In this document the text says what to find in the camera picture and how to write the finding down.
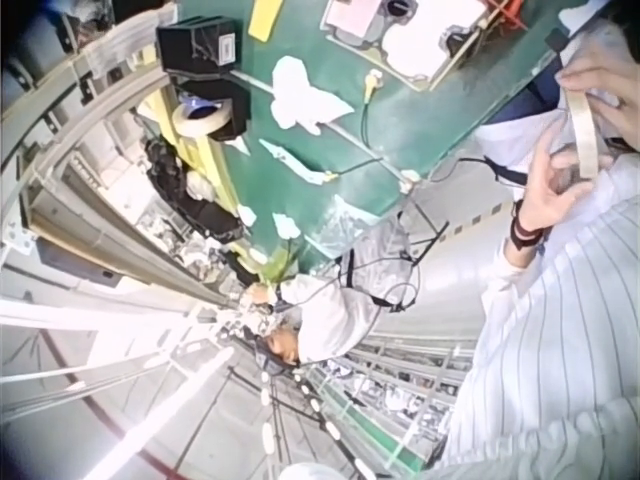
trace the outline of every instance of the striped white garment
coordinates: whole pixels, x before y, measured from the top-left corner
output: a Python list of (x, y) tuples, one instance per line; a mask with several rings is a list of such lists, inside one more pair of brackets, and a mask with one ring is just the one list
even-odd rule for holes
[(638, 478), (640, 158), (623, 160), (636, 167), (626, 200), (566, 238), (530, 288), (498, 256), (474, 366), (424, 478)]

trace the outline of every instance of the black wrist band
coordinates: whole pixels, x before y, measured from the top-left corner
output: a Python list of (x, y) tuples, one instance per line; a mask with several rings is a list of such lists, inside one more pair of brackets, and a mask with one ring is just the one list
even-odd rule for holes
[(509, 238), (518, 251), (525, 247), (535, 247), (544, 236), (544, 229), (529, 231), (522, 226), (518, 218), (521, 208), (522, 199), (513, 205), (513, 220), (509, 229)]
[(542, 240), (542, 237), (544, 236), (544, 230), (537, 230), (536, 232), (534, 232), (535, 236), (533, 237), (522, 238), (518, 234), (518, 227), (516, 226), (516, 224), (518, 224), (518, 217), (515, 217), (511, 221), (509, 238), (511, 239), (511, 242), (513, 243), (513, 245), (516, 247), (517, 250), (522, 250), (525, 247), (535, 247), (538, 243), (540, 243), (540, 240)]

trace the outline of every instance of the finger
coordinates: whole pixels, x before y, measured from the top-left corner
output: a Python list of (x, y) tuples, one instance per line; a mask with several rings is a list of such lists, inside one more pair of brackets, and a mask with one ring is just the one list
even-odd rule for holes
[(559, 77), (558, 84), (567, 90), (586, 91), (597, 88), (609, 92), (626, 102), (635, 96), (635, 82), (604, 68), (585, 70)]
[(563, 215), (566, 215), (569, 210), (571, 210), (571, 207), (573, 207), (582, 197), (591, 193), (593, 188), (593, 182), (588, 181), (571, 185), (566, 192), (557, 198), (558, 209)]
[(531, 167), (529, 169), (529, 180), (540, 181), (545, 178), (545, 173), (549, 168), (549, 162), (551, 161), (549, 151), (551, 150), (551, 144), (553, 140), (562, 131), (567, 123), (567, 115), (563, 114), (558, 120), (549, 125), (536, 143), (533, 160), (531, 161)]
[[(554, 170), (564, 170), (579, 163), (578, 152), (571, 148), (562, 150), (551, 157), (551, 168)], [(600, 168), (609, 168), (613, 163), (611, 155), (598, 155), (598, 165)]]
[(624, 129), (626, 119), (622, 110), (612, 107), (607, 102), (594, 95), (587, 95), (587, 100), (589, 101), (591, 109), (608, 121), (618, 132)]
[(633, 66), (633, 63), (624, 62), (615, 55), (611, 55), (611, 52), (599, 44), (590, 43), (586, 49), (575, 55), (569, 61), (569, 64), (556, 74), (556, 78), (599, 68), (626, 76), (633, 70)]

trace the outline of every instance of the pink paper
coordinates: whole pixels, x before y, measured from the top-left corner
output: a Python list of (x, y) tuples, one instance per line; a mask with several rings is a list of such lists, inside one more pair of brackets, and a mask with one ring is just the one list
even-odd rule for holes
[(325, 22), (358, 38), (364, 38), (382, 0), (333, 0)]

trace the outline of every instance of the fluorescent light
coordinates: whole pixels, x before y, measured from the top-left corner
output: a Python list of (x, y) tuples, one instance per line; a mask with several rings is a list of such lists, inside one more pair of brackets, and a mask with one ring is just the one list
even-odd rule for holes
[(200, 343), (192, 343), (191, 345), (187, 345), (187, 348), (185, 350), (187, 353), (193, 353), (193, 352), (197, 352), (201, 348), (202, 348), (202, 345), (200, 345)]
[(340, 430), (338, 430), (338, 427), (331, 422), (325, 423), (324, 426), (334, 440), (340, 440)]
[(87, 386), (87, 384), (84, 383), (84, 381), (80, 380), (79, 382), (72, 383), (67, 388), (65, 388), (65, 390), (67, 392), (73, 392), (74, 390), (80, 390), (81, 388), (84, 388), (86, 386)]
[(365, 480), (376, 480), (376, 474), (373, 473), (373, 470), (371, 470), (362, 460), (356, 458), (353, 463)]
[(313, 408), (314, 412), (319, 412), (320, 411), (320, 402), (318, 402), (318, 400), (316, 400), (315, 398), (312, 398), (309, 403), (311, 404), (311, 408)]
[(122, 441), (84, 477), (84, 480), (107, 480), (113, 477), (188, 400), (198, 393), (216, 370), (231, 358), (233, 352), (233, 347), (220, 350), (211, 361), (183, 383), (176, 393), (156, 407), (142, 423), (130, 429)]
[(267, 405), (269, 405), (270, 400), (271, 400), (271, 395), (269, 395), (269, 390), (267, 390), (266, 388), (263, 388), (262, 391), (260, 392), (260, 402), (264, 407), (266, 407)]
[(142, 366), (142, 368), (147, 369), (147, 368), (157, 367), (158, 365), (162, 365), (163, 363), (166, 363), (166, 361), (167, 361), (166, 356), (156, 355), (155, 357), (151, 357), (149, 360), (144, 362), (144, 365)]
[(264, 453), (267, 455), (273, 455), (276, 451), (276, 444), (273, 441), (273, 428), (269, 422), (262, 425), (262, 446), (264, 447)]

